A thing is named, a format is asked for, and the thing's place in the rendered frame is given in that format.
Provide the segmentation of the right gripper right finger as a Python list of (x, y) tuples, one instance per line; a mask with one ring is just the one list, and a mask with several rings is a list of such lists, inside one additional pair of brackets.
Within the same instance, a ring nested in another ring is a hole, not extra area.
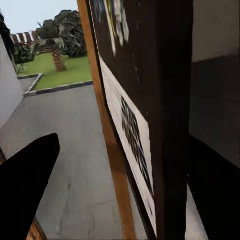
[(240, 168), (190, 135), (187, 183), (209, 240), (240, 240)]

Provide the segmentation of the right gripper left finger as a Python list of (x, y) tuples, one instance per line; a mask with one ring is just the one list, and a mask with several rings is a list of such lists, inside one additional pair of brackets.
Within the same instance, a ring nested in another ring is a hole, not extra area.
[(57, 133), (0, 165), (0, 240), (26, 240), (60, 153)]

